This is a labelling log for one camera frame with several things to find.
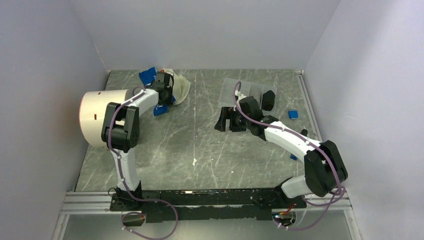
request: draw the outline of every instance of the cylindrical container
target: cylindrical container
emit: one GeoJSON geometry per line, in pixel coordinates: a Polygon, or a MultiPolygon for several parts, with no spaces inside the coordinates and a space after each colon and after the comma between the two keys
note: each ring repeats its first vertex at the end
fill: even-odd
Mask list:
{"type": "Polygon", "coordinates": [[[85,140],[93,147],[106,147],[102,141],[102,127],[106,107],[110,102],[122,103],[131,97],[131,91],[89,91],[81,100],[79,106],[79,126],[85,140]]]}

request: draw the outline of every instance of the gray wall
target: gray wall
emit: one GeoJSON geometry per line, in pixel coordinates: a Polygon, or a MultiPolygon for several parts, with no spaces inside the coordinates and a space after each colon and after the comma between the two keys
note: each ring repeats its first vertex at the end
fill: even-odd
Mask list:
{"type": "Polygon", "coordinates": [[[87,143],[86,91],[107,72],[67,0],[0,3],[0,235],[50,239],[87,143]]]}
{"type": "Polygon", "coordinates": [[[424,2],[342,0],[307,67],[364,239],[424,239],[424,2]]]}
{"type": "Polygon", "coordinates": [[[71,0],[108,69],[304,69],[340,0],[71,0]]]}

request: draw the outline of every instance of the gray marble table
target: gray marble table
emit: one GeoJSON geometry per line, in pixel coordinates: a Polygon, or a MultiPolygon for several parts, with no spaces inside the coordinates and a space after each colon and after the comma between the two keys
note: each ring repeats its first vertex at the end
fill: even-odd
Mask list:
{"type": "MultiPolygon", "coordinates": [[[[106,90],[141,85],[140,70],[113,70],[106,90]]],[[[198,69],[176,70],[191,82],[180,105],[164,115],[153,110],[140,118],[140,140],[135,147],[137,173],[145,190],[274,187],[304,173],[303,164],[290,159],[281,147],[246,132],[219,132],[218,98],[224,78],[277,87],[276,113],[288,127],[317,139],[294,70],[198,69]],[[290,120],[288,110],[299,118],[290,120]]],[[[107,191],[117,185],[111,153],[88,147],[76,191],[107,191]]]]}

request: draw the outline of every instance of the clear plastic container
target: clear plastic container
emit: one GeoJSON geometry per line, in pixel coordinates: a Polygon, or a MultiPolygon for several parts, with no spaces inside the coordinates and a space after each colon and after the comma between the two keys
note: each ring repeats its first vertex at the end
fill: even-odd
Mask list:
{"type": "MultiPolygon", "coordinates": [[[[222,84],[221,94],[219,95],[218,107],[234,107],[233,101],[233,90],[234,86],[239,80],[232,78],[225,78],[222,84]]],[[[259,84],[250,81],[241,81],[240,92],[245,96],[253,96],[257,100],[259,107],[262,106],[262,95],[267,91],[273,91],[275,94],[275,99],[277,99],[277,88],[274,86],[259,84]]],[[[276,112],[276,101],[274,102],[274,107],[271,111],[262,110],[263,115],[273,115],[276,112]]]]}

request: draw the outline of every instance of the black wire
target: black wire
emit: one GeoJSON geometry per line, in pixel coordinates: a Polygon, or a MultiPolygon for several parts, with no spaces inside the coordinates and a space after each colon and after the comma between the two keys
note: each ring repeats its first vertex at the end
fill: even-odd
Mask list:
{"type": "Polygon", "coordinates": [[[109,195],[109,197],[112,198],[113,196],[111,196],[111,194],[109,193],[111,189],[115,190],[115,192],[117,191],[117,189],[114,188],[114,187],[111,187],[111,188],[109,188],[109,190],[107,190],[107,195],[109,195]]]}

